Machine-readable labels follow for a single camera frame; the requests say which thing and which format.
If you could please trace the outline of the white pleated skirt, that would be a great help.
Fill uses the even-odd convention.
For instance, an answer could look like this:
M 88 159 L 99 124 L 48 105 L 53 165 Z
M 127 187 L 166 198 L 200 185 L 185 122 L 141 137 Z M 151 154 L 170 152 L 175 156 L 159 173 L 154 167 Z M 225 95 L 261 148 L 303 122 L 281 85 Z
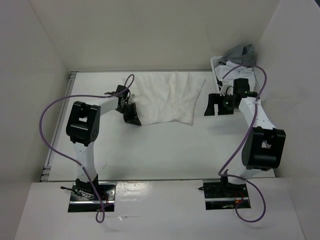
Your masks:
M 143 126 L 179 122 L 193 125 L 205 78 L 192 72 L 136 73 L 129 88 Z

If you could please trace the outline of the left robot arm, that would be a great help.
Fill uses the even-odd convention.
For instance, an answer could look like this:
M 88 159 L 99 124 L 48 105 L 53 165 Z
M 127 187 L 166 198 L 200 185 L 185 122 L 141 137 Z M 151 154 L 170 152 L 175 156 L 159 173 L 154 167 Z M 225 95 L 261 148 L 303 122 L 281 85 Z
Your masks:
M 98 173 L 94 161 L 94 142 L 100 131 L 102 115 L 117 111 L 127 124 L 141 126 L 136 103 L 131 100 L 131 92 L 124 85 L 118 85 L 115 96 L 98 98 L 89 102 L 73 103 L 66 125 L 66 134 L 73 143 L 75 159 L 80 163 L 75 181 L 76 190 L 88 200 L 100 193 Z

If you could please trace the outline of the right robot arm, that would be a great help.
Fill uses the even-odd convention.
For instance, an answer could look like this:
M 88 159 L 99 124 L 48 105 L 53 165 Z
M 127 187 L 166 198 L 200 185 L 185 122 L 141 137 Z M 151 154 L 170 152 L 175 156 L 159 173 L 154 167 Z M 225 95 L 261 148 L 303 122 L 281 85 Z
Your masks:
M 219 182 L 210 187 L 217 197 L 226 198 L 241 191 L 246 180 L 279 167 L 286 133 L 268 119 L 260 96 L 250 90 L 248 79 L 238 78 L 232 83 L 220 83 L 219 87 L 220 93 L 209 94 L 204 115 L 232 115 L 239 110 L 248 124 L 248 133 L 239 149 L 239 163 L 234 169 L 222 170 Z

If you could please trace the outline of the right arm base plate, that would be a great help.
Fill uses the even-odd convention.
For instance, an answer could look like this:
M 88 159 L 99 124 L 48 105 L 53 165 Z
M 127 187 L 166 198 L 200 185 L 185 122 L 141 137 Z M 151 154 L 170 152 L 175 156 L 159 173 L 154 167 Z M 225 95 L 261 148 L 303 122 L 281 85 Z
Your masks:
M 239 209 L 251 208 L 245 184 L 227 188 L 220 180 L 204 181 L 198 190 L 203 191 L 207 211 L 235 209 L 238 204 Z

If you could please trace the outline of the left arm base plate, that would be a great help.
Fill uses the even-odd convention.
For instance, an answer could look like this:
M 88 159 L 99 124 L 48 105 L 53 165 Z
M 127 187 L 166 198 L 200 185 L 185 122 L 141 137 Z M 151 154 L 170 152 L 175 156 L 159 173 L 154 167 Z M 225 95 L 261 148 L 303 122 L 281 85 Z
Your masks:
M 69 213 L 97 212 L 101 207 L 99 199 L 94 194 L 77 190 L 75 182 L 73 183 L 72 188 L 68 188 L 68 190 L 71 191 L 68 204 Z M 105 212 L 114 212 L 116 183 L 101 181 L 99 182 L 98 192 L 104 205 Z

